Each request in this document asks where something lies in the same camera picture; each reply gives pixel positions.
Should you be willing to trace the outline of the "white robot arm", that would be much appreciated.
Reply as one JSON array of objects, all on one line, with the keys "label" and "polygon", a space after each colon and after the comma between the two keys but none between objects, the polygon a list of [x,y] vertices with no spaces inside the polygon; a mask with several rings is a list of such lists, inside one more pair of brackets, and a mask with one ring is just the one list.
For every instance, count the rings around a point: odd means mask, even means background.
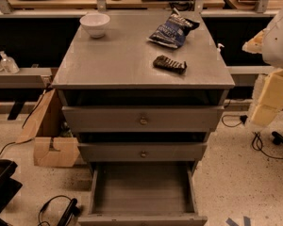
[{"label": "white robot arm", "polygon": [[242,50],[261,54],[265,63],[283,69],[283,8],[264,29],[242,46]]}]

